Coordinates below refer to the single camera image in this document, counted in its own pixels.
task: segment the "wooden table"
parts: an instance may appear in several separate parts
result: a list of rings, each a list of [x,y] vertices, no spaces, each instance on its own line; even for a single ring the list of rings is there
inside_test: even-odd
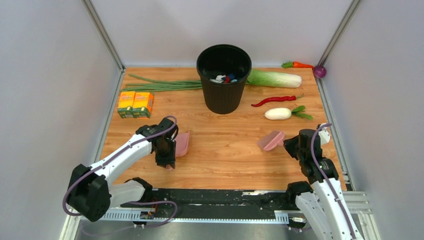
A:
[[[298,161],[291,158],[284,147],[263,151],[256,143],[273,130],[283,131],[286,138],[292,138],[301,129],[315,129],[327,121],[312,71],[262,70],[297,74],[302,77],[302,85],[298,88],[246,85],[239,107],[226,115],[215,114],[206,107],[201,89],[156,92],[150,119],[121,119],[116,104],[102,158],[124,144],[139,127],[158,124],[167,115],[177,117],[179,132],[190,131],[190,139],[187,154],[176,159],[176,169],[168,171],[156,166],[155,156],[151,154],[127,169],[115,183],[140,177],[154,188],[285,190],[289,183],[307,180]],[[164,81],[199,79],[195,68],[127,68],[122,87],[144,82],[129,74]],[[296,101],[251,106],[268,97],[301,94],[305,96]],[[306,106],[305,113],[312,115],[313,120],[296,116],[286,120],[262,117],[271,108],[294,109],[300,105]],[[342,176],[333,142],[322,148],[324,156],[333,160]]]

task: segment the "pink plastic tool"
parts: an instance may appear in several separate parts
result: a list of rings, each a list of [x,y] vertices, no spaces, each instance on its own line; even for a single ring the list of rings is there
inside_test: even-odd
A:
[[[190,132],[178,134],[176,136],[175,157],[182,157],[187,153],[187,150],[189,150],[189,136]]]
[[[257,145],[264,151],[270,151],[277,147],[277,145],[283,146],[285,134],[282,131],[272,131],[270,134],[261,138]]]

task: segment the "white wall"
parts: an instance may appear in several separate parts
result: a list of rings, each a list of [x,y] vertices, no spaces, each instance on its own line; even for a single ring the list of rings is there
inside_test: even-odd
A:
[[[119,71],[80,0],[0,1],[0,239],[56,240]]]
[[[423,239],[424,1],[364,0],[323,80],[384,240]]]
[[[351,0],[93,0],[123,63],[194,66],[228,43],[254,66],[316,64]]]

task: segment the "yellow and green box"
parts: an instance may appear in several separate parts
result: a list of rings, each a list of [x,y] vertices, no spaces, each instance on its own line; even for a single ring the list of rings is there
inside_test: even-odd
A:
[[[150,92],[136,92],[132,104],[132,115],[137,119],[148,119],[152,114],[154,96]]]
[[[133,118],[132,109],[135,95],[135,91],[123,91],[120,93],[118,103],[118,114],[121,118]]]

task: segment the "red onion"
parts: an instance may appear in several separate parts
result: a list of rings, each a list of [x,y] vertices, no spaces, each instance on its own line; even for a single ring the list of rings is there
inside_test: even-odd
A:
[[[323,66],[315,66],[312,72],[313,75],[317,78],[323,78],[327,74],[327,70]]]

